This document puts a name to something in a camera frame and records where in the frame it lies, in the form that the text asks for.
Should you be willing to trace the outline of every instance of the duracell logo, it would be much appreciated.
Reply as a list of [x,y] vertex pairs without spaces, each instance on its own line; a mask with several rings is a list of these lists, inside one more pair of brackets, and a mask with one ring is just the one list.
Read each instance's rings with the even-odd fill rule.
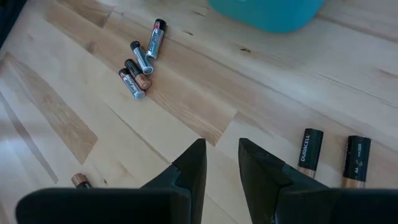
[[361,156],[361,151],[362,151],[362,144],[359,143],[359,144],[358,144],[358,157]]
[[305,136],[304,145],[303,145],[303,150],[302,150],[302,152],[301,152],[301,158],[300,158],[300,160],[301,160],[302,162],[305,162],[305,157],[307,156],[307,147],[308,147],[308,143],[309,143],[309,142],[310,142],[310,135],[307,134],[307,135]]

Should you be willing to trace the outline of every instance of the black battery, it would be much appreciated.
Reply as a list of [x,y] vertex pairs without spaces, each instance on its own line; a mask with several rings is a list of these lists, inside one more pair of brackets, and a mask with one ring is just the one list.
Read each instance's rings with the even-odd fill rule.
[[322,146],[323,131],[307,128],[304,131],[298,166],[316,170]]
[[371,139],[361,136],[348,137],[343,177],[366,181],[370,148]]
[[141,67],[142,72],[145,75],[150,75],[152,72],[154,72],[154,67],[150,64],[147,56],[144,54],[140,42],[138,41],[131,42],[130,48],[133,54],[136,56],[137,62]]

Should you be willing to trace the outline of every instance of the wood grain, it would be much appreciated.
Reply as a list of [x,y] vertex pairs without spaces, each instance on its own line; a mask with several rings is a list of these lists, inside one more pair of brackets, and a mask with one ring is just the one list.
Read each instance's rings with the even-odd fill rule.
[[0,202],[0,222],[3,224],[9,224],[8,218],[7,218],[7,213]]
[[[109,23],[112,23],[112,16],[109,19]],[[134,26],[132,30],[137,30],[139,26]],[[182,47],[181,45],[176,44],[175,42],[165,40],[165,43],[162,48],[163,53],[166,52],[168,57],[162,61],[160,66],[163,66],[165,63],[165,67],[167,69],[173,70],[183,70],[181,74],[192,82],[198,83],[199,85],[204,86],[207,90],[212,91],[215,95],[218,95],[222,99],[226,99],[232,105],[234,105],[238,110],[242,111],[244,114],[249,116],[255,116],[258,118],[258,121],[262,119],[275,120],[272,118],[273,116],[280,117],[283,113],[289,113],[289,111],[303,111],[303,116],[307,117],[306,114],[315,114],[317,112],[313,112],[313,103],[308,105],[306,101],[301,102],[297,101],[297,96],[292,98],[290,96],[286,96],[285,94],[279,92],[275,89],[274,86],[264,85],[262,82],[259,82],[250,77],[248,73],[240,73],[231,71],[228,67],[220,65],[216,63],[214,60],[210,60],[207,57],[202,56],[196,52],[193,52],[190,49]],[[184,57],[194,58],[192,62],[194,63],[183,63],[183,64],[175,64],[174,61],[181,61]],[[201,71],[203,72],[201,75],[196,75],[195,72],[192,71]],[[364,95],[363,99],[367,99],[367,104],[364,103],[363,106],[368,107],[370,104],[370,100],[368,96]],[[387,112],[385,115],[390,117],[389,119],[385,119],[386,117],[377,117],[372,116],[372,119],[383,119],[383,123],[390,126],[392,129],[396,128],[396,116],[392,110],[387,109],[386,105],[379,102],[379,100],[375,101],[375,105],[377,105],[377,110],[379,112],[385,111]],[[331,116],[331,118],[336,119],[336,113],[331,114],[332,111],[327,111],[326,116]],[[294,119],[295,115],[292,114],[288,116],[284,116],[284,119],[292,118],[292,121],[297,122]],[[352,122],[353,118],[350,116],[345,118],[347,121]],[[359,132],[363,132],[363,134],[372,134],[375,138],[379,138],[380,141],[385,141],[385,135],[379,133],[376,129],[371,130],[365,122],[357,121],[357,125],[355,128]],[[396,137],[392,137],[387,142],[390,143],[390,147],[396,147]]]
[[206,194],[237,223],[251,223],[239,164],[210,144],[207,144],[207,158]]
[[318,18],[339,24],[365,34],[398,42],[398,16],[391,6],[394,0],[374,1],[334,0],[327,1]]
[[38,160],[38,162],[42,165],[48,175],[56,184],[58,182],[58,177],[55,174],[54,170],[51,168],[50,164],[47,162],[43,154],[40,152],[39,148],[36,146],[36,143],[32,140],[30,134],[26,131],[26,128],[21,123],[21,121],[16,116],[15,112],[12,110],[2,93],[0,92],[0,103],[2,103],[4,109],[6,110],[8,117],[14,126],[15,130],[21,136],[21,138],[25,141],[27,146],[29,147],[31,153]]
[[11,54],[4,56],[4,63],[10,63],[18,71],[19,79],[33,104],[42,112],[76,159],[81,164],[84,163],[97,141],[96,135],[35,71]]
[[114,6],[101,4],[95,0],[59,0],[59,2],[99,27],[103,27],[106,24],[109,15],[114,9]]
[[[47,20],[64,30],[80,45],[85,46],[91,54],[115,72],[124,66],[125,58],[132,56],[129,48],[131,40],[146,40],[147,38],[146,35],[145,38],[143,35],[137,36],[136,34],[141,32],[138,33],[128,26],[125,27],[127,24],[117,22],[115,19],[112,19],[112,22],[108,21],[105,27],[114,31],[113,36],[100,32],[90,23],[81,20],[76,14],[57,4],[49,10]],[[118,40],[114,37],[115,35],[124,39]],[[162,70],[160,74],[155,72],[152,79],[155,88],[148,91],[148,96],[215,145],[231,121],[235,110],[221,100],[206,95],[205,90],[198,90],[191,83],[181,79],[175,71]]]
[[[206,67],[211,69],[204,74],[212,80],[215,79],[213,74],[221,74],[228,79],[227,83],[236,82],[245,90],[220,90],[219,85],[223,86],[224,80],[207,84],[212,85],[210,89],[217,94],[245,95],[248,88],[243,76],[262,85],[260,90],[266,87],[279,92],[334,120],[351,124],[356,131],[373,136],[389,147],[398,147],[397,136],[391,134],[396,133],[398,127],[397,80],[381,75],[378,69],[384,67],[388,73],[397,73],[398,68],[393,62],[398,57],[396,44],[319,20],[292,34],[268,34],[207,10],[202,4],[192,1],[178,6],[171,4],[176,9],[162,9],[163,3],[159,3],[144,10],[124,4],[114,13],[130,19],[132,22],[127,23],[131,26],[138,24],[135,27],[148,29],[152,22],[145,13],[155,11],[163,15],[169,23],[167,37],[185,47],[172,44],[172,53],[188,58],[191,56],[187,55],[194,55],[192,61],[203,65],[182,73],[185,78],[198,83],[204,75],[192,71],[203,71]],[[190,9],[206,11],[206,17],[197,19],[188,13]],[[166,39],[160,59],[167,42]],[[206,77],[199,83],[209,80]]]

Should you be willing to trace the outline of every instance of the teal plastic container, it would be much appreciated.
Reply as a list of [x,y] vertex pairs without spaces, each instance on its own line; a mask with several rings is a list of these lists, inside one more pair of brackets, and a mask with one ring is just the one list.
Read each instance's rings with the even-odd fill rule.
[[311,21],[325,0],[209,0],[219,13],[268,32],[291,32]]

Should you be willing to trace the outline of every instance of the battery label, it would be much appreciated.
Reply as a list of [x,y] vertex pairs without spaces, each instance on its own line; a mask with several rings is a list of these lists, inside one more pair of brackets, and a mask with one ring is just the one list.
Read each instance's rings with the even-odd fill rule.
[[301,145],[300,159],[298,166],[310,170],[316,170],[321,151],[323,132],[307,128]]
[[371,140],[368,138],[360,136],[348,137],[343,177],[366,181],[370,146]]
[[160,22],[155,22],[154,30],[152,31],[152,36],[148,45],[147,56],[152,58],[157,57],[163,35],[164,31],[160,29]]
[[134,92],[135,92],[135,89],[134,89],[134,84],[133,84],[133,82],[132,82],[132,80],[131,80],[131,77],[129,77],[128,75],[125,75],[125,74],[120,74],[120,76],[122,77],[124,83],[125,83],[126,86],[129,88],[129,90],[131,91],[131,93],[134,93]]

